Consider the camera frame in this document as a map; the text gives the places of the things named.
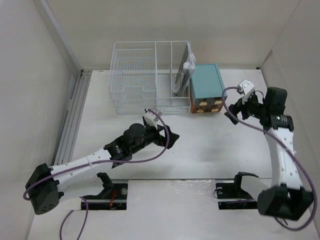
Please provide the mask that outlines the grey white booklet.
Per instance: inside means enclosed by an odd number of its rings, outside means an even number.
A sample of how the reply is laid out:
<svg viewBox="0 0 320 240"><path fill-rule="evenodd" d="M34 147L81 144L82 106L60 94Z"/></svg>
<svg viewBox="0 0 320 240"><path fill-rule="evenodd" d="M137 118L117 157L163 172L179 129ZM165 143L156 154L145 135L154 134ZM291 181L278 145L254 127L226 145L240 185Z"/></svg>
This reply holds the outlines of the grey white booklet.
<svg viewBox="0 0 320 240"><path fill-rule="evenodd" d="M178 73L172 88L172 93L180 97L189 85L190 79L196 70L196 58L192 52L191 44L186 42Z"/></svg>

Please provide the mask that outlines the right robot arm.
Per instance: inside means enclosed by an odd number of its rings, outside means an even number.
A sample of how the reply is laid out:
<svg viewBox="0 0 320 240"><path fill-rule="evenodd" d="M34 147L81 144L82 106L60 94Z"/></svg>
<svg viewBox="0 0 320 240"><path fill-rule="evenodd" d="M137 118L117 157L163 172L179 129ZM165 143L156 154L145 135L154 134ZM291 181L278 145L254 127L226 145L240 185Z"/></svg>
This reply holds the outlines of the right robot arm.
<svg viewBox="0 0 320 240"><path fill-rule="evenodd" d="M318 198L315 186L306 170L297 160L293 148L294 123L285 115L287 91L268 87L262 102L255 87L242 83L234 87L242 97L226 106L225 116L236 125L241 123L262 132L267 141L271 160L271 185L267 186L254 173L239 172L232 183L232 193L237 197L249 194L257 203L260 215L297 221L312 206L309 224L317 211ZM311 190L304 187L299 172L305 175Z"/></svg>

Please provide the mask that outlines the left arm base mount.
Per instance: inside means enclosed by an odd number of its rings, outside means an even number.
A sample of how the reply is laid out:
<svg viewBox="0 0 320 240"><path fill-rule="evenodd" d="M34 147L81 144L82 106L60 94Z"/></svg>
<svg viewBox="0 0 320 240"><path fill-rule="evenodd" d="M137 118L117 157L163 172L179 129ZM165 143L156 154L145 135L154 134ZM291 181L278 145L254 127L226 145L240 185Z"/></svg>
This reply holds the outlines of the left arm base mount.
<svg viewBox="0 0 320 240"><path fill-rule="evenodd" d="M128 180L111 180L105 172L93 179L91 193L84 196L91 211L124 211L127 209Z"/></svg>

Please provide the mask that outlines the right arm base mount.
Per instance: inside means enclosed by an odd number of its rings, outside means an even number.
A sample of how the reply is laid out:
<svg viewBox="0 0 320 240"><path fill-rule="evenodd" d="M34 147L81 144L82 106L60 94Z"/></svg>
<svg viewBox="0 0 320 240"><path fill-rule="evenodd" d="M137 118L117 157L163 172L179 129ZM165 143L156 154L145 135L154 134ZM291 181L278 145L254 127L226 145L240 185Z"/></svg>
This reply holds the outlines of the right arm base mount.
<svg viewBox="0 0 320 240"><path fill-rule="evenodd" d="M238 172L233 181L218 180L215 183L213 197L218 200L219 210L256 210L257 202L241 188L243 177L258 178L256 174Z"/></svg>

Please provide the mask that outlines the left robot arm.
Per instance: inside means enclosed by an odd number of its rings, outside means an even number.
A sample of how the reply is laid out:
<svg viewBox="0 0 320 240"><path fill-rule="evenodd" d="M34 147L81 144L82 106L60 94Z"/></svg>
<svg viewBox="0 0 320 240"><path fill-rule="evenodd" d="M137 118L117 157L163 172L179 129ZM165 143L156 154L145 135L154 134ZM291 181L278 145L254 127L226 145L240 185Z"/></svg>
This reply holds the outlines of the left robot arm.
<svg viewBox="0 0 320 240"><path fill-rule="evenodd" d="M36 215L42 215L69 199L109 197L114 184L108 169L134 163L133 155L151 144L162 151L145 162L155 160L180 137L166 124L159 125L147 116L142 120L143 123L133 123L121 136L88 156L60 165L38 165L25 184L23 199L31 203Z"/></svg>

